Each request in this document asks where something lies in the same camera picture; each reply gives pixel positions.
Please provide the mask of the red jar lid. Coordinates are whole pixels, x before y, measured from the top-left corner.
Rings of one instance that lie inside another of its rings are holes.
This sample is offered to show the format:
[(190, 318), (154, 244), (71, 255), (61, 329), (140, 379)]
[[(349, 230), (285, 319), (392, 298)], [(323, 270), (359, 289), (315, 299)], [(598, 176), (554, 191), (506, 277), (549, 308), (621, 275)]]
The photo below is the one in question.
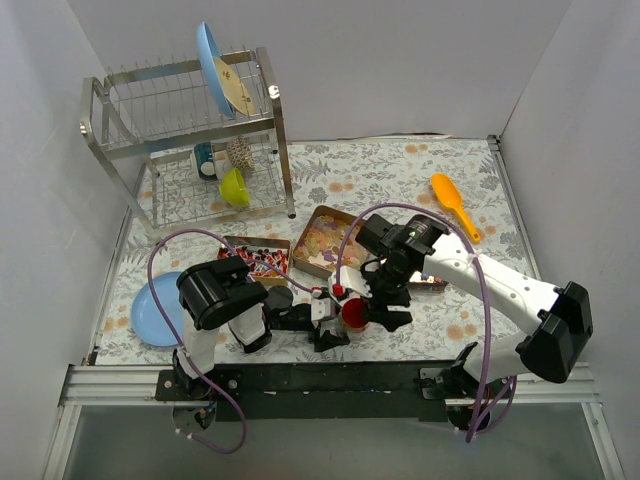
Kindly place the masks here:
[(341, 307), (341, 316), (343, 322), (347, 322), (351, 325), (367, 323), (364, 315), (365, 304), (361, 298), (349, 299)]

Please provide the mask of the tin of star candies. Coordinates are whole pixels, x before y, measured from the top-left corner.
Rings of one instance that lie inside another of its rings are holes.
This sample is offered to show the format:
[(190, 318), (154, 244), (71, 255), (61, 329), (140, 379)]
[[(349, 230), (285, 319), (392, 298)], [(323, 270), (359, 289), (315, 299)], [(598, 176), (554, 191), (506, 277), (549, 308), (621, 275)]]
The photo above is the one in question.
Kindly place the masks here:
[(415, 272), (409, 281), (409, 286), (413, 289), (419, 289), (428, 292), (441, 293), (449, 283), (439, 277)]

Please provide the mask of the tin of pastel gummies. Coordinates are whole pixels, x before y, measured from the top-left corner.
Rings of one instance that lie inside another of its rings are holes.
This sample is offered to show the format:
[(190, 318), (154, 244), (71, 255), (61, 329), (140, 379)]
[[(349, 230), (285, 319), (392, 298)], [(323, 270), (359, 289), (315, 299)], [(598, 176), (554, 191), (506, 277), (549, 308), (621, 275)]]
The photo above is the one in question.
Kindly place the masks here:
[(341, 243), (354, 219), (351, 214), (318, 206), (293, 249), (293, 266), (320, 279), (328, 279), (335, 272)]

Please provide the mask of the tin of lollipops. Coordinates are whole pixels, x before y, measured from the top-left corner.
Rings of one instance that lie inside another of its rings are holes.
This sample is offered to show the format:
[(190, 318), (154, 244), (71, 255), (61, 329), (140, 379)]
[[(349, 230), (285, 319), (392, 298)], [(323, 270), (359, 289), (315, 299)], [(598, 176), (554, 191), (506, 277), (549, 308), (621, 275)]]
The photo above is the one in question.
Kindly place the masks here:
[(286, 286), (286, 278), (273, 270), (288, 275), (290, 269), (291, 242), (289, 240), (225, 236), (225, 241), (249, 264), (250, 275), (265, 286)]

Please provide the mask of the yellow plastic scoop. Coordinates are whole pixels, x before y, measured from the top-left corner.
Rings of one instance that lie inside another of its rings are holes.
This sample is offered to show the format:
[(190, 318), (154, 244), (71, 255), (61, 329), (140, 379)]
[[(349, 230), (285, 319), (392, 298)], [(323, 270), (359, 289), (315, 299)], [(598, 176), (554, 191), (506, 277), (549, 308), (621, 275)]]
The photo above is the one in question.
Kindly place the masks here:
[(431, 177), (431, 186), (441, 206), (455, 214), (470, 240), (478, 244), (481, 235), (464, 209), (462, 196), (454, 182), (444, 173), (436, 173)]

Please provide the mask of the clear glass jar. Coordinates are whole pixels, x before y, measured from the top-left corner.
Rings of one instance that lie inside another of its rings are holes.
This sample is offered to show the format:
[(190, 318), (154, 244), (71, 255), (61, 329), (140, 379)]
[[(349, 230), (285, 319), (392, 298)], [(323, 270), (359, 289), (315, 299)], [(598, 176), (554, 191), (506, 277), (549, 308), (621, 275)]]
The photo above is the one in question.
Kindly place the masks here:
[(351, 325), (347, 322), (343, 322), (343, 327), (345, 331), (348, 333), (360, 334), (368, 328), (368, 324), (364, 323), (364, 324)]

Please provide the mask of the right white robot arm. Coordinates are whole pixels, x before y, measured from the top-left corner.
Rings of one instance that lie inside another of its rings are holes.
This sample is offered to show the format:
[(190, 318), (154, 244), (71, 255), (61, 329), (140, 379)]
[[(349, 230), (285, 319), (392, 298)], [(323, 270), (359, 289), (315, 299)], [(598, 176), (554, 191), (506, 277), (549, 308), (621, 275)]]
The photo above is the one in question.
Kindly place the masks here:
[(498, 340), (473, 343), (451, 367), (454, 389), (475, 397), (490, 382), (527, 372), (552, 383), (565, 382), (593, 334), (590, 299), (578, 283), (564, 287), (536, 280), (484, 255), (471, 254), (443, 224), (415, 215), (393, 225), (372, 215), (356, 236), (358, 244), (381, 260), (362, 268), (370, 295), (364, 316), (387, 330), (410, 323), (407, 285), (419, 270), (439, 277), (478, 299), (486, 299), (519, 329)]

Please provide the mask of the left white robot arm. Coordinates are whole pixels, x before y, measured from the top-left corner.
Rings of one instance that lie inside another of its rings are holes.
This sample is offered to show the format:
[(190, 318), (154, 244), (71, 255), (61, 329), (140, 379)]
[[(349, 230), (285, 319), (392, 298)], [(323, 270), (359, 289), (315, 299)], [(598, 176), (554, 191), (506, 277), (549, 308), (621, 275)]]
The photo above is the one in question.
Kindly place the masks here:
[(267, 346), (273, 329), (306, 332), (317, 353), (350, 343), (325, 288), (313, 289), (310, 302), (296, 304), (289, 287), (267, 288), (251, 279), (250, 267), (239, 256), (192, 266), (179, 275), (176, 286), (183, 334), (173, 354), (174, 379), (179, 391), (193, 400), (212, 390), (215, 348), (223, 326), (246, 353)]

